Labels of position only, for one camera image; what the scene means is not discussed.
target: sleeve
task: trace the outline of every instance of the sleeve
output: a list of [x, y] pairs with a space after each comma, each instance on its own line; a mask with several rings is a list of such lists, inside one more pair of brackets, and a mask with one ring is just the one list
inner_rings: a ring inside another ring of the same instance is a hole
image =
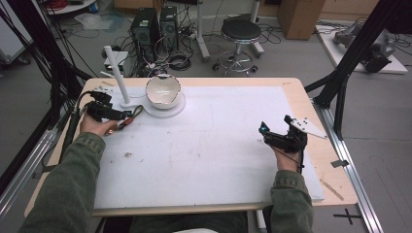
[[270, 189], [272, 233], [312, 232], [313, 207], [302, 175], [278, 171]]
[[18, 232], [87, 232], [104, 141], [81, 133], [46, 177]]

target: white board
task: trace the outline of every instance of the white board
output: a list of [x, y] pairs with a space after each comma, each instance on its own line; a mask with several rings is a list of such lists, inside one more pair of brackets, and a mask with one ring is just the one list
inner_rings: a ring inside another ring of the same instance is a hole
[[[128, 89], [131, 96], [144, 91]], [[272, 132], [287, 133], [283, 119], [292, 111], [283, 89], [185, 86], [183, 92], [187, 103], [177, 116], [142, 113], [105, 138], [94, 209], [271, 202], [276, 158], [258, 128], [265, 121]], [[119, 89], [111, 94], [121, 110]], [[303, 171], [312, 199], [325, 199], [307, 153]]]
[[[322, 26], [322, 25], [316, 25], [316, 28], [318, 29], [318, 31], [330, 31], [331, 29], [333, 29], [333, 27]], [[335, 32], [331, 32], [329, 34], [326, 34], [326, 33], [319, 34], [321, 41], [324, 44], [327, 53], [329, 54], [330, 59], [332, 60], [334, 66], [336, 67], [337, 64], [339, 64], [340, 60], [342, 60], [343, 55], [345, 54], [347, 49], [345, 49], [343, 45], [335, 45], [333, 43], [334, 35], [335, 35]], [[406, 70], [406, 68], [393, 55], [390, 55], [388, 59], [391, 60], [392, 63], [389, 63], [388, 65], [386, 65], [378, 73], [406, 74], [408, 72], [408, 70]], [[361, 64], [358, 64], [357, 68], [355, 68], [355, 71], [367, 72], [366, 69]]]

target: caster wheel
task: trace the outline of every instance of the caster wheel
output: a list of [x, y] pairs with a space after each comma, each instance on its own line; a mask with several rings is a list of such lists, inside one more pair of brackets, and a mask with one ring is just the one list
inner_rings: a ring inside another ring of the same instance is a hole
[[255, 73], [256, 71], [258, 70], [258, 67], [257, 66], [252, 66], [251, 67], [251, 71], [253, 72], [253, 73]]
[[212, 66], [212, 69], [213, 69], [214, 71], [219, 70], [219, 63], [215, 63], [215, 64]]

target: person's left hand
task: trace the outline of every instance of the person's left hand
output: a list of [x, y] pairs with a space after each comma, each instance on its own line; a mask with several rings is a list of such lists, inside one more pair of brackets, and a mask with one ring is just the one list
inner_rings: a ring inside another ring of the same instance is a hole
[[117, 124], [116, 120], [109, 120], [106, 122], [98, 122], [93, 117], [85, 113], [82, 122], [80, 123], [80, 132], [94, 133], [100, 137], [103, 137], [106, 130], [111, 126]]

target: computer tower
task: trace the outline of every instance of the computer tower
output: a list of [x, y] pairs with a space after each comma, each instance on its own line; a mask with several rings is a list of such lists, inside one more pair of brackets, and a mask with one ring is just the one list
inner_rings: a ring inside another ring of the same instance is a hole
[[179, 49], [177, 13], [176, 7], [163, 7], [161, 9], [159, 21], [164, 51]]
[[130, 30], [139, 56], [151, 63], [157, 61], [161, 45], [156, 9], [138, 9]]

